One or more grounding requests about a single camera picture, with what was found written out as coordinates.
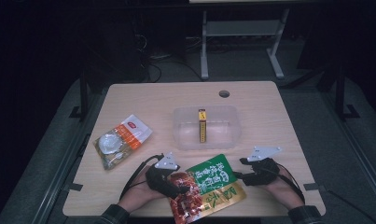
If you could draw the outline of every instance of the person's arm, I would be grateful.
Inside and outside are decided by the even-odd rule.
[[[139,209],[144,204],[165,196],[150,189],[146,182],[145,173],[149,166],[145,167],[134,179],[132,186],[117,204],[111,204],[105,212],[94,222],[95,224],[121,224],[125,223],[130,213]]]
[[[290,173],[282,166],[280,175],[292,180]],[[270,184],[261,186],[267,190],[287,210],[288,215],[294,224],[324,224],[321,214],[315,206],[305,205],[299,195],[280,177],[277,177]]]

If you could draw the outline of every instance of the snack package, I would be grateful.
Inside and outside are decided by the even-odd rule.
[[[187,169],[171,174],[177,186],[189,186],[190,191],[170,199],[176,224],[190,223],[246,197],[223,154]]]
[[[152,130],[144,122],[135,115],[130,115],[93,144],[102,159],[104,169],[111,170],[126,160],[151,134]]]

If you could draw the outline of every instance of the green snack bag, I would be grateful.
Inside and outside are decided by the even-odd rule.
[[[246,197],[234,176],[225,155],[220,154],[183,173],[170,175],[177,186],[189,186],[190,191],[170,199],[176,224],[190,223]]]

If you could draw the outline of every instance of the sleeve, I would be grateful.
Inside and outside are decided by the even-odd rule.
[[[304,205],[287,213],[293,224],[325,224],[315,206]]]
[[[124,224],[129,216],[130,213],[124,210],[124,208],[116,204],[111,204],[103,214],[95,220],[94,224]]]

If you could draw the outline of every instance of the hole in table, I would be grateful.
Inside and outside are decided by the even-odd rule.
[[[230,92],[228,91],[220,91],[219,96],[222,98],[228,98],[230,96]]]

